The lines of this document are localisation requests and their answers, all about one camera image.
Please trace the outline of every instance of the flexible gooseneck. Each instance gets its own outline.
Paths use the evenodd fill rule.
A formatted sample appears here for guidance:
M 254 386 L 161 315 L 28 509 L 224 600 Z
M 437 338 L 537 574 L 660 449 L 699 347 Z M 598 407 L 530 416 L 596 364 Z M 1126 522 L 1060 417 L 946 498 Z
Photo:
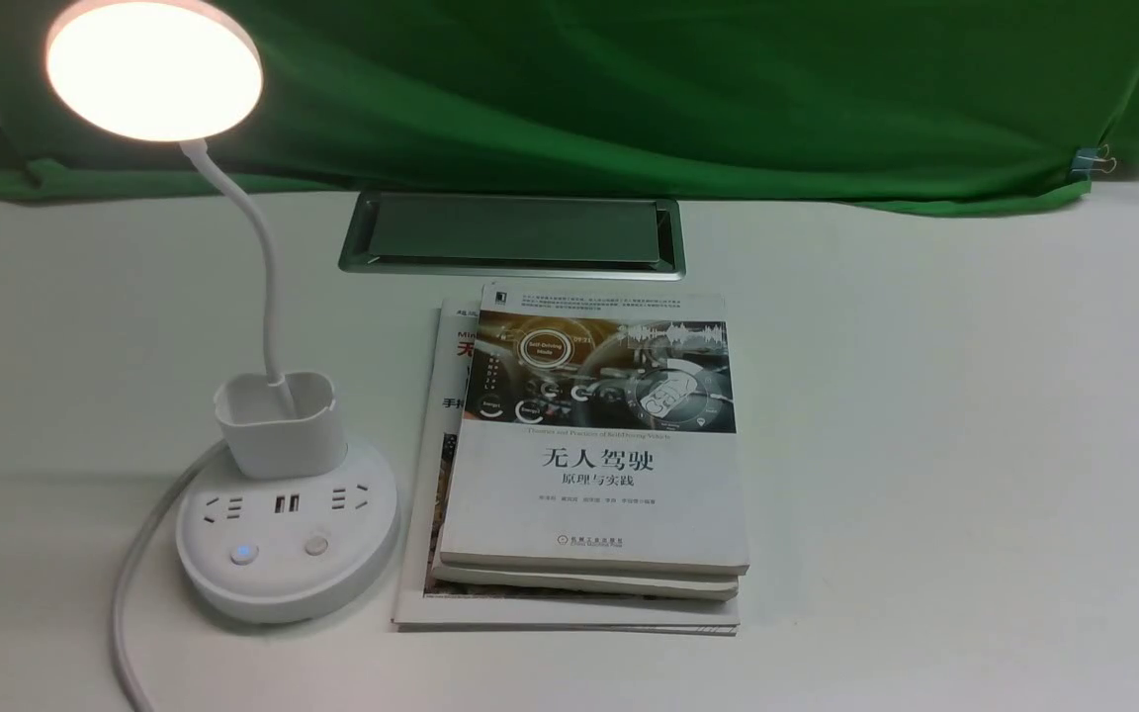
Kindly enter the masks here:
M 267 384 L 274 388 L 285 418 L 296 418 L 297 406 L 294 402 L 293 392 L 288 388 L 288 379 L 284 377 L 284 371 L 280 369 L 280 287 L 279 275 L 277 275 L 280 257 L 276 249 L 274 236 L 271 235 L 270 222 L 267 222 L 267 216 L 262 214 L 257 203 L 249 198 L 249 194 L 244 193 L 244 189 L 224 174 L 208 157 L 208 147 L 205 145 L 205 140 L 182 140 L 178 147 L 182 148 L 182 153 L 191 159 L 192 165 L 196 166 L 200 175 L 205 177 L 205 180 L 212 183 L 219 193 L 233 199 L 244 216 L 253 222 L 253 230 L 257 231 L 259 243 L 262 243 L 262 262 L 263 267 L 267 268 L 267 292 L 262 311 L 262 360 L 267 362 Z

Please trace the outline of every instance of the lamp head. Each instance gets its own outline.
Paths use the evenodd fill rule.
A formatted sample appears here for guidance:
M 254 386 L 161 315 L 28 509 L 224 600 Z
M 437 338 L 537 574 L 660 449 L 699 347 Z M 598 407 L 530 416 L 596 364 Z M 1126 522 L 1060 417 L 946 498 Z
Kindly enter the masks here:
M 206 139 L 262 95 L 253 40 L 202 0 L 79 0 L 51 24 L 46 63 L 68 108 L 128 139 Z

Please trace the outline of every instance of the power button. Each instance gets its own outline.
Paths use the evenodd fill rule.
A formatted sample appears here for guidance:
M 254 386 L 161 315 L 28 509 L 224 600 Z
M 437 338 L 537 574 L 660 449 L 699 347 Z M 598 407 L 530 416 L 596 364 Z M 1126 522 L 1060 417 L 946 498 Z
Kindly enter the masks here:
M 319 556 L 320 554 L 328 551 L 328 540 L 321 535 L 313 535 L 306 540 L 306 554 L 312 556 Z
M 257 558 L 257 546 L 255 543 L 240 543 L 231 547 L 231 564 L 244 566 L 252 564 Z

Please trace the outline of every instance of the book stack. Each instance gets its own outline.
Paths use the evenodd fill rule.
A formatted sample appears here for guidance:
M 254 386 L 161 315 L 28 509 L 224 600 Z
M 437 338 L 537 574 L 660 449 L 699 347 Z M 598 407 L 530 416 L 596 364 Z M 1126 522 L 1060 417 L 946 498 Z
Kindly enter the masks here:
M 734 635 L 736 429 L 720 297 L 444 303 L 394 622 Z

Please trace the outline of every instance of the white power cord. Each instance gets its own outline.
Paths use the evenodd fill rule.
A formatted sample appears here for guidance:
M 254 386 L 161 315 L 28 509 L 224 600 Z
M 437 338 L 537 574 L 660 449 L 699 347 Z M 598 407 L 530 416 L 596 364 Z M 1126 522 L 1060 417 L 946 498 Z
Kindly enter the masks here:
M 122 572 L 116 576 L 116 588 L 113 589 L 113 612 L 109 617 L 108 644 L 113 654 L 113 672 L 116 681 L 122 686 L 122 694 L 131 704 L 134 712 L 153 712 L 153 703 L 148 702 L 148 695 L 144 693 L 144 687 L 139 685 L 139 678 L 134 676 L 134 665 L 131 665 L 130 654 L 125 649 L 125 595 L 130 590 L 131 582 L 134 581 L 134 573 L 139 570 L 139 562 L 144 559 L 144 553 L 148 549 L 148 542 L 153 541 L 153 534 L 161 526 L 161 523 L 170 514 L 170 508 L 178 501 L 178 496 L 187 490 L 187 485 L 196 478 L 196 475 L 212 463 L 214 457 L 222 455 L 227 450 L 226 441 L 218 441 L 204 451 L 195 463 L 187 466 L 181 475 L 170 485 L 170 490 L 161 496 L 157 506 L 148 514 L 144 526 L 139 529 L 139 534 L 131 542 L 131 548 L 125 553 L 122 563 Z

